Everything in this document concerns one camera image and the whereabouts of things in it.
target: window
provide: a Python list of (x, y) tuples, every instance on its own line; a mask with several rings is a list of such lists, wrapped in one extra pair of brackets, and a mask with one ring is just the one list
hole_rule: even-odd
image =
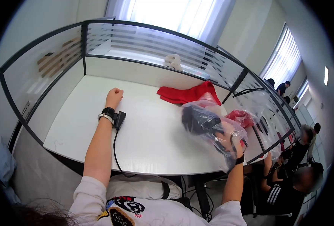
[(301, 86), (299, 87), (296, 96), (301, 99), (302, 96), (304, 96), (305, 92), (308, 90), (309, 88), (309, 83), (308, 83), (308, 79), (305, 77), (303, 83), (301, 84)]
[(273, 79), (274, 88), (278, 88), (281, 83), (291, 81), (301, 62), (301, 56), (287, 25), (284, 25), (278, 44), (268, 63), (260, 73), (262, 79)]
[(164, 27), (216, 46), (234, 2), (235, 0), (109, 0), (106, 16)]

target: hand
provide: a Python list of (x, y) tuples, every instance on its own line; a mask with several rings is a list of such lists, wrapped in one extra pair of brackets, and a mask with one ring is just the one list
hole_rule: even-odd
[(273, 165), (273, 161), (271, 160), (271, 154), (270, 152), (268, 152), (268, 156), (264, 159), (264, 164), (266, 168), (271, 168), (271, 166)]
[(231, 134), (225, 132), (224, 135), (222, 135), (221, 133), (216, 133), (216, 137), (219, 139), (220, 143), (222, 146), (224, 146), (226, 148), (227, 151), (229, 150), (232, 150), (232, 145), (235, 146), (235, 149), (236, 149), (236, 153), (237, 153), (237, 156), (236, 158), (240, 158), (242, 156), (242, 147), (241, 147), (241, 144), (239, 141), (234, 141), (234, 138), (232, 139), (233, 140), (233, 144), (230, 143), (230, 136)]
[(106, 107), (111, 107), (114, 110), (117, 108), (119, 102), (123, 98), (123, 89), (114, 88), (111, 89), (106, 96)]

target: red fabric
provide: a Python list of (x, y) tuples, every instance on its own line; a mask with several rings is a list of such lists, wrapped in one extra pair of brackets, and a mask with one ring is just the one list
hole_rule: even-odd
[[(278, 138), (280, 140), (281, 139), (281, 134), (279, 132), (276, 132), (276, 133), (278, 134)], [(281, 151), (284, 152), (285, 151), (284, 142), (282, 141), (282, 142), (280, 142), (280, 144), (281, 144)]]
[(225, 116), (228, 119), (238, 122), (242, 128), (255, 125), (254, 120), (251, 115), (246, 111), (242, 110), (233, 110), (228, 115)]
[(169, 87), (161, 87), (157, 94), (161, 95), (160, 98), (164, 101), (176, 104), (185, 104), (192, 101), (197, 101), (205, 93), (210, 93), (215, 99), (215, 102), (218, 105), (221, 105), (221, 102), (217, 98), (215, 88), (213, 84), (209, 81), (202, 83), (201, 85), (192, 87), (191, 89), (179, 90)]

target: desk surface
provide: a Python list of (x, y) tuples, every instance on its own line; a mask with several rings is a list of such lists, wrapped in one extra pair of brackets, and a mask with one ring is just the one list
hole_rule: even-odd
[[(44, 147), (84, 162), (97, 128), (97, 115), (104, 107), (108, 91), (114, 87), (124, 90), (124, 98), (116, 109), (126, 113), (116, 140), (117, 159), (123, 171), (190, 175), (221, 170), (220, 166), (224, 165), (222, 155), (206, 142), (191, 138), (181, 123), (181, 108), (161, 100), (156, 94), (158, 87), (88, 75), (65, 101), (47, 134)], [(250, 143), (250, 149), (253, 147), (259, 145)], [(114, 156), (112, 169), (118, 170)]]

